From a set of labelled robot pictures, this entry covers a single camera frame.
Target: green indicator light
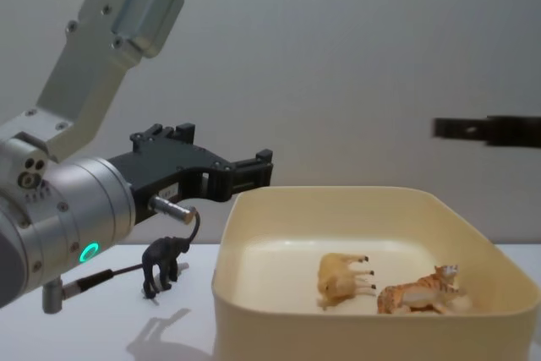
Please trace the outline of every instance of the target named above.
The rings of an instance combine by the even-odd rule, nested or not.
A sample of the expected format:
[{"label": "green indicator light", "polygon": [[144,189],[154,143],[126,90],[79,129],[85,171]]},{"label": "green indicator light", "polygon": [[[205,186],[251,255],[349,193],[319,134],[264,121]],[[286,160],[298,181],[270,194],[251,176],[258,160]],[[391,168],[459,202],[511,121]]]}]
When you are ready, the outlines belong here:
[{"label": "green indicator light", "polygon": [[81,253],[81,256],[79,257],[79,262],[86,262],[96,254],[98,254],[98,251],[100,250],[100,244],[98,243],[90,243],[86,246],[86,248]]}]

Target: plastic container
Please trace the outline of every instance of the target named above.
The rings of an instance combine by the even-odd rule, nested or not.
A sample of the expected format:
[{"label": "plastic container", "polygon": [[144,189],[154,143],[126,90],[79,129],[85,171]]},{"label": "plastic container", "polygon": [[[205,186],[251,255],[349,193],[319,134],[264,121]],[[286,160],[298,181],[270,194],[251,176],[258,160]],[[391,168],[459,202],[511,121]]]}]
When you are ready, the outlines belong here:
[{"label": "plastic container", "polygon": [[[455,315],[378,315],[376,296],[326,311],[320,256],[366,254],[376,294],[435,265],[459,265],[473,307]],[[537,285],[488,239],[425,192],[271,187],[241,194],[212,281],[220,361],[526,361]]]}]

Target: toy animal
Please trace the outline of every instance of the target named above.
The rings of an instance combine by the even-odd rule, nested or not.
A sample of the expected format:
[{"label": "toy animal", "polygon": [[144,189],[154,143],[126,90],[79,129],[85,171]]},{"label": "toy animal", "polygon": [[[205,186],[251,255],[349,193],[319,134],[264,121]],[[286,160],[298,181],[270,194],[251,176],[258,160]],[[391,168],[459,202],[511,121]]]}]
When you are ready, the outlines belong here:
[{"label": "toy animal", "polygon": [[363,293],[373,293],[375,285],[361,276],[373,275],[374,271],[353,271],[349,268],[353,262],[368,260],[366,255],[325,254],[321,258],[318,271],[318,291],[322,296],[318,299],[318,306],[326,310],[328,306],[336,306],[346,299]]},{"label": "toy animal", "polygon": [[446,306],[455,298],[466,295],[452,284],[458,273],[457,265],[435,266],[435,273],[416,282],[389,286],[378,296],[379,314],[418,313],[415,309],[433,309],[440,314],[451,313]]},{"label": "toy animal", "polygon": [[152,269],[154,265],[160,268],[160,284],[164,291],[171,289],[172,285],[167,281],[176,282],[178,279],[177,257],[181,253],[187,253],[192,241],[199,231],[199,222],[195,223],[194,230],[188,238],[164,237],[158,238],[147,247],[142,255],[141,265],[145,281],[143,289],[145,296],[152,299],[159,293],[159,289],[154,282]]}]

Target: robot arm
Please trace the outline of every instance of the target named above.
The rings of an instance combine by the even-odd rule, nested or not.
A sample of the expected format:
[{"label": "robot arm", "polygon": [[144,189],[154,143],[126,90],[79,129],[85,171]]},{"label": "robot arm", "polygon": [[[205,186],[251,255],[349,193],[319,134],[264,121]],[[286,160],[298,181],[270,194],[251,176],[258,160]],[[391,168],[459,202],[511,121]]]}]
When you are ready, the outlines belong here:
[{"label": "robot arm", "polygon": [[43,309],[62,308],[60,276],[177,202],[222,202],[268,186],[272,153],[229,162],[193,145],[194,126],[155,125],[110,160],[64,162],[88,144],[126,72],[163,47],[183,0],[85,0],[35,107],[0,127],[0,308],[43,286]]}]

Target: white wall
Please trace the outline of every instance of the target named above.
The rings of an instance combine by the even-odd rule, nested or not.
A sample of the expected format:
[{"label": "white wall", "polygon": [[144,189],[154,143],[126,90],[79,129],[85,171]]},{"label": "white wall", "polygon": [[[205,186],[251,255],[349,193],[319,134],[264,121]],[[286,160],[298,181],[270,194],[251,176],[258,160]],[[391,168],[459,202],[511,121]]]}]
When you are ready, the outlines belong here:
[{"label": "white wall", "polygon": [[[0,120],[36,100],[83,0],[0,0]],[[81,154],[196,123],[231,160],[275,152],[275,185],[404,185],[494,241],[541,241],[541,150],[431,139],[435,117],[541,113],[538,0],[186,0]],[[199,241],[231,205],[203,204]],[[130,241],[187,232],[162,217]]]}]

